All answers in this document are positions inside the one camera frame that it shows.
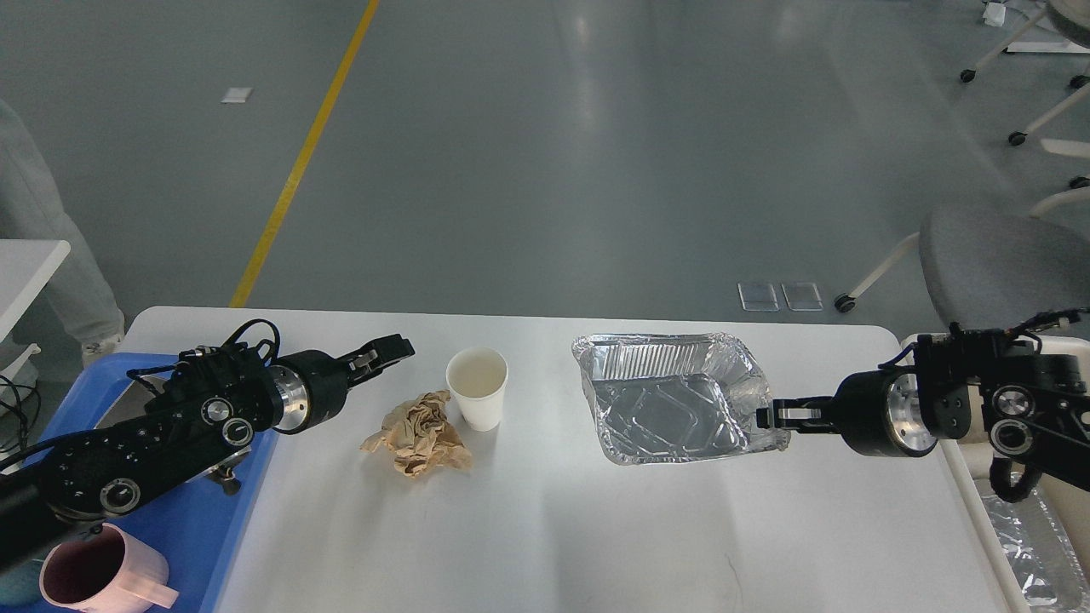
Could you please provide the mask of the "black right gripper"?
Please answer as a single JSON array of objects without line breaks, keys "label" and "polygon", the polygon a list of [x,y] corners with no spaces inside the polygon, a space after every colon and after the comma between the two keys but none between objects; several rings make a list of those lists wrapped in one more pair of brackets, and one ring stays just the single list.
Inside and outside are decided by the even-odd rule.
[{"label": "black right gripper", "polygon": [[852,374],[834,397],[774,398],[758,418],[760,428],[840,434],[863,456],[920,458],[938,443],[924,423],[915,374],[906,371]]}]

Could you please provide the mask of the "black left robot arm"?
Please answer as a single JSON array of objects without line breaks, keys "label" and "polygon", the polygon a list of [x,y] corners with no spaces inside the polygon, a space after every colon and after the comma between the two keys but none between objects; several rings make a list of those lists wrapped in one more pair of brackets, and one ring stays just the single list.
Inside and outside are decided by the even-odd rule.
[{"label": "black left robot arm", "polygon": [[327,422],[352,388],[414,354],[399,334],[340,357],[282,354],[279,329],[246,342],[253,326],[250,318],[223,342],[181,352],[171,364],[129,370],[128,378],[152,393],[140,416],[44,438],[4,458],[4,573],[225,466],[265,431],[295,435]]}]

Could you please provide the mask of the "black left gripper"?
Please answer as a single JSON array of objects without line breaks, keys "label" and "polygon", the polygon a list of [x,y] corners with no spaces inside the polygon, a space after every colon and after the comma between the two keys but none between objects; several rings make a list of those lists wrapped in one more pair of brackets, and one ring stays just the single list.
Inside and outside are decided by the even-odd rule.
[{"label": "black left gripper", "polygon": [[379,369],[415,354],[408,338],[389,335],[371,339],[339,358],[314,349],[277,358],[270,375],[283,414],[275,420],[272,430],[293,435],[318,426],[342,411],[349,388],[377,377]]}]

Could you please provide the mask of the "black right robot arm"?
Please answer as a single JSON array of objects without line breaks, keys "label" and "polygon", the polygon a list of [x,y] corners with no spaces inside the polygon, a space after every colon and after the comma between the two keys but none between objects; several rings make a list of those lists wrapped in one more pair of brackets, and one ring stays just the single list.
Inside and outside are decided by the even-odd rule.
[{"label": "black right robot arm", "polygon": [[1008,329],[919,335],[832,396],[775,399],[758,426],[836,434],[863,456],[922,458],[959,441],[980,418],[993,458],[992,491],[1022,501],[1051,476],[1087,491],[1087,382],[1078,357],[1043,352],[1043,330],[1087,316],[1086,306],[1040,312]]}]

